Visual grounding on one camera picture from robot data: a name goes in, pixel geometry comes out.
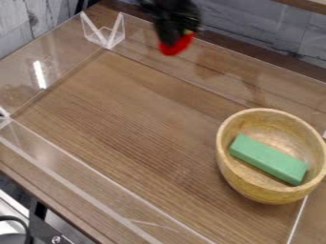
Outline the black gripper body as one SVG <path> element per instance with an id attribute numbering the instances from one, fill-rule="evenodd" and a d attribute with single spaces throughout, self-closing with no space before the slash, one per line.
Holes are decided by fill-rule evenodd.
<path id="1" fill-rule="evenodd" d="M 193 0 L 139 0 L 142 10 L 153 16 L 186 18 L 190 21 L 202 21 L 198 5 Z"/>

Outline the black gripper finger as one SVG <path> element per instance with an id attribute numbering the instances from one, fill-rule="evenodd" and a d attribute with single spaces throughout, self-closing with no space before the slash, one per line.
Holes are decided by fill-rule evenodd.
<path id="1" fill-rule="evenodd" d="M 183 33 L 198 32 L 202 27 L 202 21 L 200 19 L 186 19 L 183 21 Z"/>
<path id="2" fill-rule="evenodd" d="M 154 29 L 161 42 L 167 46 L 173 46 L 182 36 L 178 24 L 171 18 L 155 18 Z"/>

